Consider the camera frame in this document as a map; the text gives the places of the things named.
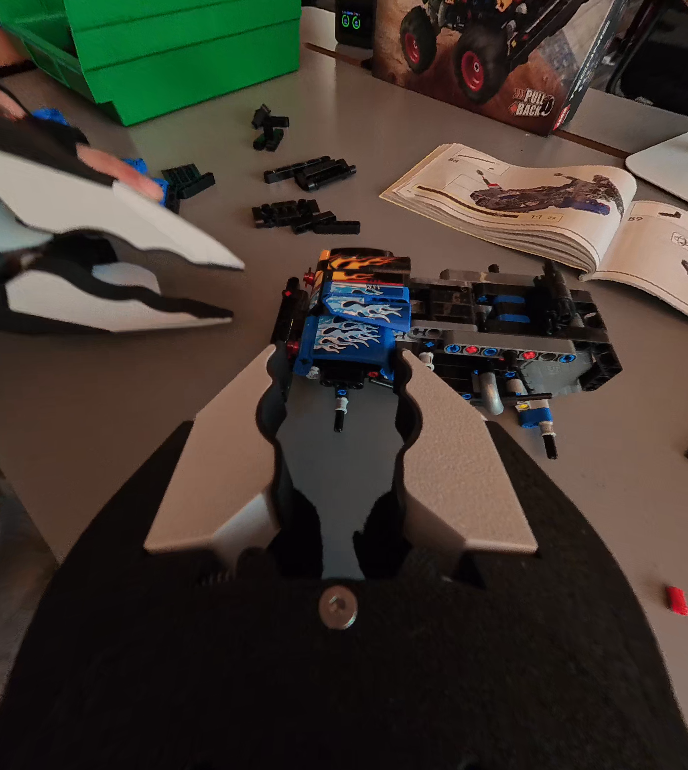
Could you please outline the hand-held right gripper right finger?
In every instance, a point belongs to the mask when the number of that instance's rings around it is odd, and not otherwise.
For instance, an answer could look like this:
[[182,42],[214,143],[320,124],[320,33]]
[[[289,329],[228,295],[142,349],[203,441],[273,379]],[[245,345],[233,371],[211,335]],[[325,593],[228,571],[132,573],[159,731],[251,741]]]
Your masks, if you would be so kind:
[[399,449],[388,492],[352,540],[365,578],[391,579],[427,551],[456,581],[482,581],[480,553],[533,556],[538,544],[487,422],[416,354],[394,358]]

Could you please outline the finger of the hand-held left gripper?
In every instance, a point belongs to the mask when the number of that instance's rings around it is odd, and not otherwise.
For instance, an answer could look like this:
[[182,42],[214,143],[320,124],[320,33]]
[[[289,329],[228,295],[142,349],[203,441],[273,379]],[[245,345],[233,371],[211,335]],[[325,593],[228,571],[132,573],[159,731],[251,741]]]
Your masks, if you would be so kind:
[[147,332],[228,324],[233,312],[162,294],[150,270],[113,262],[89,269],[47,259],[6,283],[11,311],[104,332]]
[[215,238],[118,180],[91,181],[0,150],[0,199],[22,223],[43,232],[107,233],[195,265],[244,269]]

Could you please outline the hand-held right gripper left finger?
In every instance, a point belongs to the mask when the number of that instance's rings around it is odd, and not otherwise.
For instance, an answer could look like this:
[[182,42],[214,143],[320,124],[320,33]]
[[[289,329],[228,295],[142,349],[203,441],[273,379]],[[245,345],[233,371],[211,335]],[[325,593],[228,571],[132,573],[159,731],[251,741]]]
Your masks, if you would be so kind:
[[147,553],[209,551],[229,571],[268,549],[280,574],[319,578],[319,515],[292,481],[277,434],[287,354],[268,345],[196,415],[146,535]]

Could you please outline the lego truck model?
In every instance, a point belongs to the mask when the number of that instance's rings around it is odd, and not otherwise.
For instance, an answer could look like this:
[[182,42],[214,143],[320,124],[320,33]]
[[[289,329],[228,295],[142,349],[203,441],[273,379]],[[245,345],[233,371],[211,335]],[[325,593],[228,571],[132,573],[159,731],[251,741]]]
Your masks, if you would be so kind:
[[389,251],[330,249],[284,288],[272,342],[294,374],[334,390],[334,431],[349,391],[395,387],[405,349],[487,416],[514,408],[556,459],[550,401],[599,390],[622,371],[589,292],[571,290],[550,261],[536,276],[496,265],[434,280],[411,271],[408,257]]

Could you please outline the loose blue lego pieces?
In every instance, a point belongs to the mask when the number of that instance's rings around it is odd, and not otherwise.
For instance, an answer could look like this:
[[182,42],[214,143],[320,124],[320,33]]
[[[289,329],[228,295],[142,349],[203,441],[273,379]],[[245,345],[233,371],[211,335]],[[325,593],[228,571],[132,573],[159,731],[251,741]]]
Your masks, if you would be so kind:
[[[83,143],[86,145],[89,143],[87,137],[79,129],[71,126],[63,113],[58,109],[37,109],[31,115],[34,120],[38,121],[41,128],[48,130],[56,140],[61,141],[65,146],[68,146],[70,140],[73,140],[74,143],[77,143],[77,140],[83,140]],[[162,207],[165,207],[174,214],[179,213],[181,202],[178,199],[177,193],[166,179],[149,176],[146,161],[142,158],[123,158],[122,161],[143,176],[151,178],[160,187],[164,194],[160,200]]]

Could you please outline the group of black lego beams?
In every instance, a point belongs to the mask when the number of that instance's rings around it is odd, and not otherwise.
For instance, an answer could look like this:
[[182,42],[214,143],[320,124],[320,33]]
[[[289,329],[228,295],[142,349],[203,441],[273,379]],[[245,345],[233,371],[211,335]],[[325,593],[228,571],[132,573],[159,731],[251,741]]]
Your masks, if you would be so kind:
[[[252,117],[252,128],[257,132],[253,140],[256,151],[274,152],[290,125],[287,116],[276,115],[265,104],[258,107]],[[263,180],[268,185],[291,180],[304,193],[319,192],[331,184],[353,177],[356,166],[344,159],[329,156],[307,159],[264,171]],[[178,213],[182,201],[191,199],[214,186],[211,172],[201,173],[190,163],[164,169],[156,183],[163,190],[162,205]],[[358,235],[361,224],[357,220],[339,219],[330,211],[322,211],[315,199],[291,199],[265,203],[252,208],[256,229],[288,227],[294,234]]]

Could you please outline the lego set box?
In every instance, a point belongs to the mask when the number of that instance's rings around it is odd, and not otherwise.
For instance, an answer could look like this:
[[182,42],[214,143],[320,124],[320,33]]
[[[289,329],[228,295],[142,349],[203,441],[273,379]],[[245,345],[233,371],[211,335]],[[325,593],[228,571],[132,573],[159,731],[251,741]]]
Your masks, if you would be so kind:
[[380,1],[371,71],[549,136],[576,114],[623,1]]

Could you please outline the person's left hand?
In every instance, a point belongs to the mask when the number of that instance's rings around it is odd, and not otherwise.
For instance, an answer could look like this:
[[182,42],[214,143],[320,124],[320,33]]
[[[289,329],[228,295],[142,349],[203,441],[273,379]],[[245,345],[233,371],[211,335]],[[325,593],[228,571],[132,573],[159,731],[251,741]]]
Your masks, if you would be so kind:
[[28,121],[31,125],[38,123],[41,130],[49,132],[53,138],[86,166],[119,180],[156,203],[164,197],[162,189],[156,182],[137,172],[135,168],[130,167],[117,157],[90,146],[79,130],[69,129],[52,121],[34,119],[32,114],[11,93],[1,88],[0,114],[12,121]]

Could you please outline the green plastic bin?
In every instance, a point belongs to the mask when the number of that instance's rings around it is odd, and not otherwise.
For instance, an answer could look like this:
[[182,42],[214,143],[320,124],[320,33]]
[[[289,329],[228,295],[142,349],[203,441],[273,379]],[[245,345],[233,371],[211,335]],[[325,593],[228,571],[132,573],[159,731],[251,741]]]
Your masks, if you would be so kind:
[[301,1],[0,1],[39,69],[124,126],[294,72]]

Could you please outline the black device with green display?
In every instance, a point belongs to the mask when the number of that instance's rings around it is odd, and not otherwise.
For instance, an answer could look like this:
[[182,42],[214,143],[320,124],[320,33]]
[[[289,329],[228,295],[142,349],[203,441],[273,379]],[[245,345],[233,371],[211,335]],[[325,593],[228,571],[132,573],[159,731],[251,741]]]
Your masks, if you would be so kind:
[[338,43],[372,49],[377,1],[335,1],[335,38]]

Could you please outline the open instruction booklet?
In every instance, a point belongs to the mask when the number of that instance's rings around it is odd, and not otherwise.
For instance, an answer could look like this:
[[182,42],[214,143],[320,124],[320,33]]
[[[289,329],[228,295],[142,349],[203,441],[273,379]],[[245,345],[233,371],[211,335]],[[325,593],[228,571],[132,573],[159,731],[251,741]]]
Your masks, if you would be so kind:
[[620,168],[514,166],[446,143],[380,199],[580,280],[637,288],[688,317],[688,212],[636,193]]

